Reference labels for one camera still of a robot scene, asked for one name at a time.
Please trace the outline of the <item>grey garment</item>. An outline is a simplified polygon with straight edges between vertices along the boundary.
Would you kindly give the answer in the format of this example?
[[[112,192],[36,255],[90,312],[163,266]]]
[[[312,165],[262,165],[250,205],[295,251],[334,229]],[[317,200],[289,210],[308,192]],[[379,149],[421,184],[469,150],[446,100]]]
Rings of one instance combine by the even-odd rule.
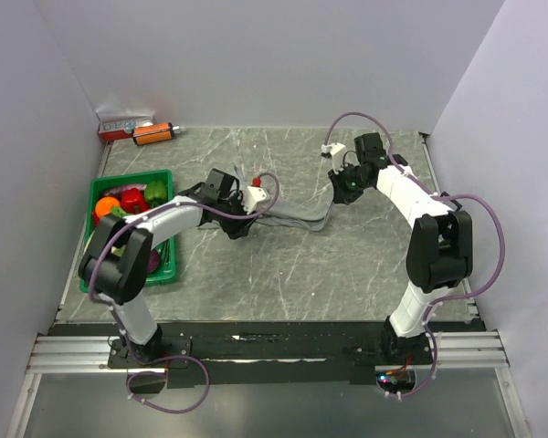
[[[331,203],[305,206],[279,198],[273,207],[257,219],[257,223],[320,232],[327,223],[331,208]]]

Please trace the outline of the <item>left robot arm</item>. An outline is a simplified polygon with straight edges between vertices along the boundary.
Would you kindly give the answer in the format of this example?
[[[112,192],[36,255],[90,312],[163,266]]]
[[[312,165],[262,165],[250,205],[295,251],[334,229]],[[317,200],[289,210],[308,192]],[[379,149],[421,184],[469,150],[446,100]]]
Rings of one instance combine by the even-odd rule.
[[[163,332],[142,295],[152,251],[183,231],[215,222],[231,239],[249,227],[271,195],[260,179],[243,186],[232,174],[212,170],[205,181],[140,214],[100,219],[79,264],[90,300],[111,312],[130,356],[143,367],[163,354]]]

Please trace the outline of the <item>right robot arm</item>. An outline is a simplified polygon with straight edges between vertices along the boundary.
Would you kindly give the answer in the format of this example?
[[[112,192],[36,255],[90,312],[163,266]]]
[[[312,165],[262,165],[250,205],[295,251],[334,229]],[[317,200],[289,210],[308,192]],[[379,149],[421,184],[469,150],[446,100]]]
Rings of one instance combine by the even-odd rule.
[[[424,347],[425,328],[437,301],[472,273],[472,219],[418,186],[408,162],[399,154],[390,157],[378,133],[355,138],[351,151],[337,142],[323,145],[321,156],[332,163],[328,177],[334,203],[353,203],[365,190],[375,189],[411,227],[406,291],[385,321],[380,340],[383,357],[401,363]]]

